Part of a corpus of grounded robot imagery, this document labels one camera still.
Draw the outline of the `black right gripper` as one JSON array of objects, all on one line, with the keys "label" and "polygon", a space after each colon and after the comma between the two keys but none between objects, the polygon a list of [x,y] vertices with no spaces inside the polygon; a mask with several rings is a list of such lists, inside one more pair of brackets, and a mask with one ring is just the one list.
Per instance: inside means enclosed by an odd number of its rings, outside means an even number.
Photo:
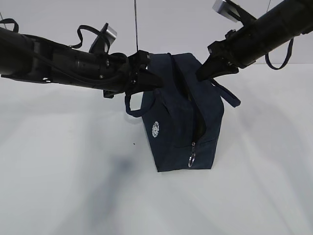
[{"label": "black right gripper", "polygon": [[225,34],[225,39],[214,41],[207,48],[209,57],[196,71],[198,81],[214,79],[219,76],[237,74],[238,68],[247,67],[244,56],[247,45],[246,29],[231,29]]}]

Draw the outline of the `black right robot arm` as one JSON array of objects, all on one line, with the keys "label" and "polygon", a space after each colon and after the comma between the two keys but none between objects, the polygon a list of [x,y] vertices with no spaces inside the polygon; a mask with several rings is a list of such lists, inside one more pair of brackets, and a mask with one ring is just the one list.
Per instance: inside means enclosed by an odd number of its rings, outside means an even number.
[{"label": "black right robot arm", "polygon": [[313,30],[311,0],[284,0],[259,18],[231,0],[217,0],[212,8],[243,26],[207,47],[209,57],[196,71],[199,81],[236,74],[287,41]]}]

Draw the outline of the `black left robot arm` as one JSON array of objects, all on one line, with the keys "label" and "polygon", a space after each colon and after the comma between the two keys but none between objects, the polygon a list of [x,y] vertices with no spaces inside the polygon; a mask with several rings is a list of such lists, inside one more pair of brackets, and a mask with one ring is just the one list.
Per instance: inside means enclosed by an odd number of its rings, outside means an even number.
[{"label": "black left robot arm", "polygon": [[145,69],[149,54],[88,53],[34,35],[0,30],[0,75],[15,81],[62,84],[108,92],[152,91],[162,78]]}]

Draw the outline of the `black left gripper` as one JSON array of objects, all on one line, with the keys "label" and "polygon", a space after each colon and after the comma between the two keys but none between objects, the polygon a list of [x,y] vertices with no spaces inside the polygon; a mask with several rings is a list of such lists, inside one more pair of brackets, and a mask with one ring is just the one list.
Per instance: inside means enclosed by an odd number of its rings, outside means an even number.
[{"label": "black left gripper", "polygon": [[139,50],[130,56],[121,52],[98,53],[97,59],[104,98],[113,98],[131,86],[134,86],[134,92],[152,91],[163,86],[162,78],[145,69],[150,62],[150,54],[146,51]]}]

